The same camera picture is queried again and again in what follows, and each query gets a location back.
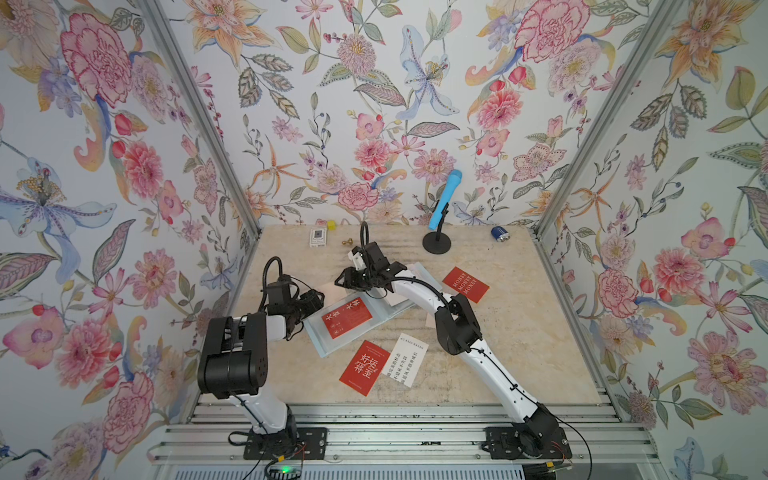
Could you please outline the red card gold characters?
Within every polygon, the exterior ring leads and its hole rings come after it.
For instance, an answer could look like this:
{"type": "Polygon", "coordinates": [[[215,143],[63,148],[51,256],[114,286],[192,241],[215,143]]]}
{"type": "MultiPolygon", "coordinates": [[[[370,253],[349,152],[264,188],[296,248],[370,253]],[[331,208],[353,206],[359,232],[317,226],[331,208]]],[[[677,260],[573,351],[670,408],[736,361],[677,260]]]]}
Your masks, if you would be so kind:
{"type": "Polygon", "coordinates": [[[332,339],[339,338],[372,318],[373,314],[360,297],[322,315],[323,324],[332,339]]]}

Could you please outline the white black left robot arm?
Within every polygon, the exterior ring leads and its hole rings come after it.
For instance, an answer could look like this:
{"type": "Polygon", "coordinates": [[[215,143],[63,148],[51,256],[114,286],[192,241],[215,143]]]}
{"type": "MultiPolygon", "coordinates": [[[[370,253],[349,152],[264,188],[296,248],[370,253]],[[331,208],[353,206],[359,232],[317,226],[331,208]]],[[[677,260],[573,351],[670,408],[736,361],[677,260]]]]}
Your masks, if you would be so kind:
{"type": "Polygon", "coordinates": [[[256,311],[209,321],[197,370],[201,392],[241,408],[251,422],[248,441],[273,450],[296,448],[300,436],[286,403],[268,387],[268,345],[289,341],[324,306],[325,295],[287,274],[271,257],[262,271],[256,311]]]}

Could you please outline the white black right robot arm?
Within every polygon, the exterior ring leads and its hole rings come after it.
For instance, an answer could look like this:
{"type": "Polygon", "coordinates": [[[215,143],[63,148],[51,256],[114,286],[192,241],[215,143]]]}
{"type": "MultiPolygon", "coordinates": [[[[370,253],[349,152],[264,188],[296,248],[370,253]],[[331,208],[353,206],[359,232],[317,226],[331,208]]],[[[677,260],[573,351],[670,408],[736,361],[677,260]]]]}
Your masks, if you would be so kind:
{"type": "Polygon", "coordinates": [[[450,295],[415,276],[404,264],[391,262],[369,238],[362,223],[360,244],[349,258],[352,265],[334,284],[364,293],[397,294],[432,315],[436,337],[449,355],[459,357],[500,401],[510,419],[508,427],[488,427],[481,449],[494,459],[570,459],[572,453],[560,419],[530,395],[484,340],[470,300],[450,295]]]}

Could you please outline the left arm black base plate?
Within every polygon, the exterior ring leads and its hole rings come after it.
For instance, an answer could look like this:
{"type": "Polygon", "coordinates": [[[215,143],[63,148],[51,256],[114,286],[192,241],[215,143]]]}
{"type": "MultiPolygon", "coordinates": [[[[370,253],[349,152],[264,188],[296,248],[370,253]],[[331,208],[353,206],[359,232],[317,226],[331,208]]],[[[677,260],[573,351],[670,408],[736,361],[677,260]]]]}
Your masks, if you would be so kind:
{"type": "Polygon", "coordinates": [[[327,428],[285,429],[273,434],[249,433],[243,458],[245,460],[324,460],[328,444],[327,428]]]}

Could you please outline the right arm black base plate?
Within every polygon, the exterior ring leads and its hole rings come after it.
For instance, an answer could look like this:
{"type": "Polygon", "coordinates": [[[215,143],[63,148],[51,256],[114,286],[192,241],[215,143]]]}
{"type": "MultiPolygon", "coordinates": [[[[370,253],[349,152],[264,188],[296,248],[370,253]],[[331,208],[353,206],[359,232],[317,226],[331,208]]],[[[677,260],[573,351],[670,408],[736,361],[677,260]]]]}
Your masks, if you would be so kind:
{"type": "Polygon", "coordinates": [[[522,433],[513,427],[487,427],[480,449],[493,460],[570,460],[570,442],[562,428],[551,435],[522,433]]]}

